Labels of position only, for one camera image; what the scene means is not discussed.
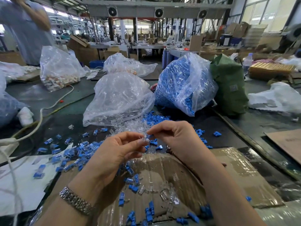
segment bag of blue plastic parts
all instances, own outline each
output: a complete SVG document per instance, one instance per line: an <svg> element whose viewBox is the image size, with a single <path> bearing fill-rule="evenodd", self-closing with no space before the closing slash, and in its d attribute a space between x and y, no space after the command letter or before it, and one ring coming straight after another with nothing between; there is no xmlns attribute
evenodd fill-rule
<svg viewBox="0 0 301 226"><path fill-rule="evenodd" d="M209 70L210 63L194 53L172 61L159 76L155 104L178 108L193 117L218 90Z"/></svg>

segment gray shirt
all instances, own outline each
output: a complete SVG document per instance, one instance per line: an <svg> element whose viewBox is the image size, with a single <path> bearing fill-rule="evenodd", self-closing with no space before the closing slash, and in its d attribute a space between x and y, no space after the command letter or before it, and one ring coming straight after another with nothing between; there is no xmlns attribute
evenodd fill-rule
<svg viewBox="0 0 301 226"><path fill-rule="evenodd" d="M25 0L34 10L44 8L35 2ZM17 4L0 0L0 24L12 33L24 61L29 65L39 65L43 46L55 44L53 34L40 29L30 16Z"/></svg>

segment green sack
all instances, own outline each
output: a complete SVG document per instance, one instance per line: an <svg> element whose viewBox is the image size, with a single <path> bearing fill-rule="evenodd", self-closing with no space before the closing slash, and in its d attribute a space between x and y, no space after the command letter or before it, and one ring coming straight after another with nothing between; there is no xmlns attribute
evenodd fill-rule
<svg viewBox="0 0 301 226"><path fill-rule="evenodd" d="M244 88L243 67L224 54L216 56L210 65L219 89L214 100L227 115L246 113L248 97Z"/></svg>

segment bracelet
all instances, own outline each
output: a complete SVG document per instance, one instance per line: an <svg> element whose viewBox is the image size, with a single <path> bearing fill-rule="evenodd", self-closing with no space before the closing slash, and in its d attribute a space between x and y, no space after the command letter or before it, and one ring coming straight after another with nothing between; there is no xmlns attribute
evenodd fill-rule
<svg viewBox="0 0 301 226"><path fill-rule="evenodd" d="M60 197L80 213L84 215L89 215L91 213L91 204L77 196L67 186L60 192Z"/></svg>

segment person's right hand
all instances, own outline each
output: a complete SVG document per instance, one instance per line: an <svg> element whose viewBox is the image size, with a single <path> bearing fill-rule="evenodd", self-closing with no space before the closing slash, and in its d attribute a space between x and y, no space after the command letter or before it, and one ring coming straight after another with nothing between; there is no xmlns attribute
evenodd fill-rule
<svg viewBox="0 0 301 226"><path fill-rule="evenodd" d="M168 145L186 165L195 163L208 148L187 121L162 121L152 126L147 134L154 135Z"/></svg>

